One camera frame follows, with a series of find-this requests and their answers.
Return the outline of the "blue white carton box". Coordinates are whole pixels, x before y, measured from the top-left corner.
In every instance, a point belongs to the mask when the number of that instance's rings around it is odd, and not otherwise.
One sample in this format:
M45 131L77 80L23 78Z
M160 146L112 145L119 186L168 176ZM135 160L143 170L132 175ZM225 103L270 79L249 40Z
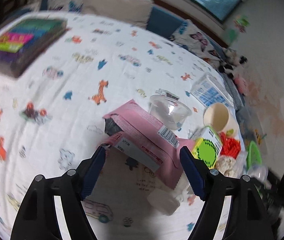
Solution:
M234 107L233 98L211 74L204 74L199 78L192 85L190 94L206 108L218 102L229 108Z

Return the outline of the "clear plastic cup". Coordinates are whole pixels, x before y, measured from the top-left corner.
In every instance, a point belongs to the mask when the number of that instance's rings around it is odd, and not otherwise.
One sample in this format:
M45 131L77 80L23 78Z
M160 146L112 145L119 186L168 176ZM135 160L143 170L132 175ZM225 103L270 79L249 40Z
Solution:
M179 97L168 90L158 89L150 96L149 113L171 130L180 130L191 116L191 109L179 101Z

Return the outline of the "orange mesh bag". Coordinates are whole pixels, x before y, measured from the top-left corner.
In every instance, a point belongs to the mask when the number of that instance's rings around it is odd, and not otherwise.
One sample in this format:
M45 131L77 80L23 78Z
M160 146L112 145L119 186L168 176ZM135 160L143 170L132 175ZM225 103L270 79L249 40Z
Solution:
M221 155L236 159L241 151L240 142L234 138L226 137L223 132L221 132L219 136L222 141Z

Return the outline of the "green label juice bottle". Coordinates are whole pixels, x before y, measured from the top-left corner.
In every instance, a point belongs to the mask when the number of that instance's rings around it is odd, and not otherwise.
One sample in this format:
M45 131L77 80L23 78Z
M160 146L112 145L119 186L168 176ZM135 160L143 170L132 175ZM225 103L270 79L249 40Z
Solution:
M210 126L198 129L191 140L195 142L191 153L194 158L204 161L209 169L214 168L222 150L220 136Z

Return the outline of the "butterfly print pillow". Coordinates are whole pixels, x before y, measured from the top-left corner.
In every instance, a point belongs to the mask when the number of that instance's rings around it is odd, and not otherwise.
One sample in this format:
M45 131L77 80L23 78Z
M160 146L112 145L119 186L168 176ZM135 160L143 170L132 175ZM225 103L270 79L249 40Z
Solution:
M209 38L190 20L183 21L170 36L169 40L214 67L219 66L222 61Z

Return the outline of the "cow plush toy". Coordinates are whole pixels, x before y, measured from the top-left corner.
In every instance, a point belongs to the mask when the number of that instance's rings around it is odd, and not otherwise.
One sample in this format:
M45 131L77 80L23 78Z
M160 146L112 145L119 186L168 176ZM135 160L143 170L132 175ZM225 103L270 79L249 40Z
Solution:
M234 80L236 77L239 77L240 70L243 69L248 60L243 55L239 56L232 48L223 48L223 53L225 59L220 62L218 71Z

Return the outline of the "green plastic basket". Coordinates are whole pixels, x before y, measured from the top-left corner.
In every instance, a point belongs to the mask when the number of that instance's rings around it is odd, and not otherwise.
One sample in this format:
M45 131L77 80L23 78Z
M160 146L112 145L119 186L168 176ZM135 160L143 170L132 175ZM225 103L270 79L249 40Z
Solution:
M262 165L262 157L257 144L251 141L247 148L247 168L252 165Z

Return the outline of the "blue sofa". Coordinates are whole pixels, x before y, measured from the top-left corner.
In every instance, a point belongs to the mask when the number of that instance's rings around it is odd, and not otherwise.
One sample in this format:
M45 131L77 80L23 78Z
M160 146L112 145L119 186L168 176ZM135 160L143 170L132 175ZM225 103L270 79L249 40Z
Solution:
M163 38L169 39L175 30L184 22L174 14L159 7L153 7L147 23L146 30Z

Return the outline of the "pink snack bag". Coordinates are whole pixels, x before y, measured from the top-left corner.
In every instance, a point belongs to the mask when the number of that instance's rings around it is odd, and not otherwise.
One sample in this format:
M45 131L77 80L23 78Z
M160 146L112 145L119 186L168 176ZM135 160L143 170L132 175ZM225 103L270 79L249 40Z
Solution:
M175 189L183 173L180 149L191 150L195 142L178 138L134 100L105 114L106 141L117 150L148 167L164 185Z

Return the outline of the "white paper cup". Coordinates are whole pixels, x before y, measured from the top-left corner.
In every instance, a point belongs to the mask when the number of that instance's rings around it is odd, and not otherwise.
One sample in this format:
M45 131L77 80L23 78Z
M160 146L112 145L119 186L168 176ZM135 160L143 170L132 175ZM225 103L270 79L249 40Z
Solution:
M203 124L210 126L217 133L224 133L226 137L236 137L239 126L236 119L231 114L229 108L222 103L213 103L203 115Z

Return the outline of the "pink plush toy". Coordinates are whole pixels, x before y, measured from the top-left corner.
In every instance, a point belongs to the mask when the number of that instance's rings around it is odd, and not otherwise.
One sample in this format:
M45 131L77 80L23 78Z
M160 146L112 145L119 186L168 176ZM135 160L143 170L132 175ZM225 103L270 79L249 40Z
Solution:
M247 85L246 80L242 78L241 76L238 76L234 79L234 82L238 88L239 93L246 96L248 93L248 85Z

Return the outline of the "cartoon print table cloth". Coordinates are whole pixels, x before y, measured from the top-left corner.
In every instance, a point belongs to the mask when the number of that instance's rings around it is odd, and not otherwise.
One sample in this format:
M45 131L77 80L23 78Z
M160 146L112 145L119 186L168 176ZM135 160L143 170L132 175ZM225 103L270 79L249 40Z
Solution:
M58 177L91 157L107 139L103 116L134 100L169 93L191 109L180 138L203 124L203 105L191 94L204 74L222 77L202 59L165 38L94 15L38 12L25 18L62 18L68 31L19 78L0 72L0 238L9 239L24 195L37 174ZM203 202L186 194L166 216L147 195L163 189L144 165L121 152L107 155L87 207L98 239L187 239Z

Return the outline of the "beige cushion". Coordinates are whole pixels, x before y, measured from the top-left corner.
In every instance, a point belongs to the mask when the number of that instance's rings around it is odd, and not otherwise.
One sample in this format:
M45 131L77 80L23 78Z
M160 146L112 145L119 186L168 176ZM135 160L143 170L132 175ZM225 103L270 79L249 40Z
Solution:
M83 0L81 12L109 17L145 29L153 4L153 0Z

